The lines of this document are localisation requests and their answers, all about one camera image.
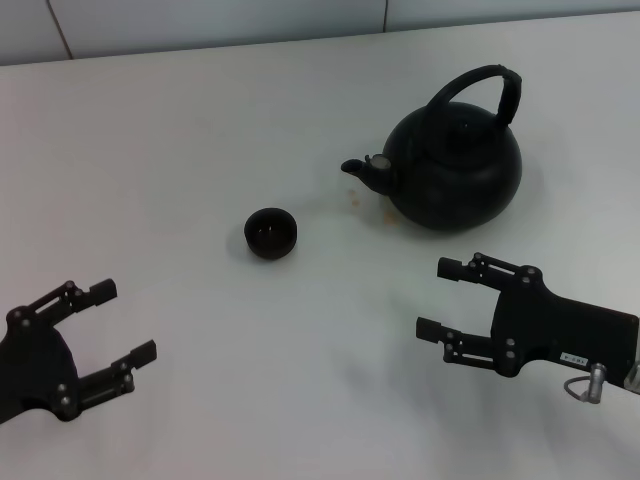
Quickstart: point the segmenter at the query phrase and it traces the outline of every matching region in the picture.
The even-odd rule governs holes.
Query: kettle handle
[[[445,85],[445,87],[433,97],[425,110],[431,111],[432,108],[440,109],[465,88],[491,77],[504,78],[504,87],[502,88],[498,113],[496,114],[497,126],[504,128],[511,123],[518,110],[522,91],[522,78],[514,71],[502,65],[487,65],[460,75]]]

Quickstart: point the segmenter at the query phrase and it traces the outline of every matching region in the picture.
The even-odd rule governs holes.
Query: small black bowl
[[[244,224],[244,237],[253,253],[267,260],[277,260],[289,253],[298,238],[298,227],[289,212],[280,208],[263,208]]]

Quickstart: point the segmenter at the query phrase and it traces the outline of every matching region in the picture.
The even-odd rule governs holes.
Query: robotic hand
[[[69,347],[53,328],[69,315],[117,295],[113,280],[100,282],[88,292],[69,281],[7,314],[7,334],[0,342],[0,424],[33,408],[70,421],[84,410],[133,392],[131,369],[156,359],[153,340],[110,367],[78,378]]]
[[[559,297],[545,286],[540,269],[518,267],[480,253],[466,265],[441,258],[438,277],[500,291],[490,337],[468,335],[418,318],[416,336],[444,343],[445,362],[515,377],[526,363],[547,360],[590,372],[564,385],[580,401],[600,403],[605,380],[640,394],[638,317]],[[579,395],[570,385],[580,380],[589,380],[589,386]]]

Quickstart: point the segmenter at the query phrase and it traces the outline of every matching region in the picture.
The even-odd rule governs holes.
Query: kettle body
[[[450,101],[493,76],[505,82],[497,114]],[[405,117],[381,155],[348,160],[342,170],[388,195],[404,216],[424,227],[460,230],[483,224],[506,208],[520,184],[520,149],[508,127],[520,88],[520,77],[500,65],[472,70]]]

